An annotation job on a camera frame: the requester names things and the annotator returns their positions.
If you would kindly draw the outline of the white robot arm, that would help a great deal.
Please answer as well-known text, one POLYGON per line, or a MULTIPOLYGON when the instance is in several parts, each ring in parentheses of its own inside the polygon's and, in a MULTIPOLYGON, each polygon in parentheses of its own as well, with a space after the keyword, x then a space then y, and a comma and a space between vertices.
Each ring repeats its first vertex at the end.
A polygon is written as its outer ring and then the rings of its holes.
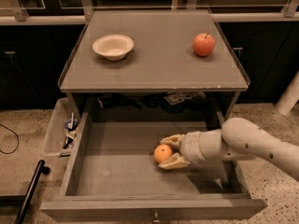
POLYGON ((212 159, 232 161, 255 156, 299 180, 299 146, 277 139, 247 119, 230 118, 220 129, 208 132, 174 134, 160 144, 177 150, 165 161, 159 161, 159 167, 165 170, 212 159))

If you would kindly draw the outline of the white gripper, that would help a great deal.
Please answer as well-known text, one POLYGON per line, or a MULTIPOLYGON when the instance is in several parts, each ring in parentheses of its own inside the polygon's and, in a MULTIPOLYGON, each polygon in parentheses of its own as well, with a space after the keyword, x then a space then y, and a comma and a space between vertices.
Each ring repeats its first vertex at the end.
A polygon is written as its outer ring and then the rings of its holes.
POLYGON ((191 163, 204 161, 200 148, 200 132, 184 134, 174 134, 167 136, 160 141, 161 145, 168 145, 171 148, 179 149, 179 153, 173 154, 169 159, 159 164, 165 170, 180 169, 187 167, 191 163))

